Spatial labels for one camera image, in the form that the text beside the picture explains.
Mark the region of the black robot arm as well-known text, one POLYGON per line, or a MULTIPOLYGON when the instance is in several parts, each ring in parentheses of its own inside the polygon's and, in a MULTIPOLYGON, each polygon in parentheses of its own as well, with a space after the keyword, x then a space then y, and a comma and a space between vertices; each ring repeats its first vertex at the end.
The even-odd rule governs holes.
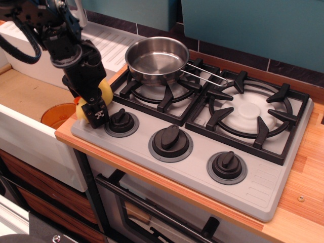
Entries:
POLYGON ((42 51, 48 51, 53 66, 63 70, 62 81, 72 95, 85 100, 81 111, 91 127, 96 129, 109 122, 108 103, 99 87, 106 77, 100 52, 90 40, 82 39, 82 27, 66 1, 1 1, 1 20, 14 22, 31 44, 34 56, 1 37, 5 52, 35 64, 42 51))

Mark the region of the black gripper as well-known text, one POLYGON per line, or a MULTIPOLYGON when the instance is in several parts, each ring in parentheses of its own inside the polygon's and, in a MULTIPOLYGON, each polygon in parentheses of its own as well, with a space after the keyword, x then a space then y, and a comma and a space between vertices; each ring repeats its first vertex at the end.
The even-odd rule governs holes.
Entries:
POLYGON ((99 91, 106 71, 101 54, 93 43, 82 40, 68 50, 61 48, 58 55, 51 56, 51 62, 63 70, 66 85, 87 102, 81 108, 91 127, 97 129, 109 122, 108 109, 99 91))

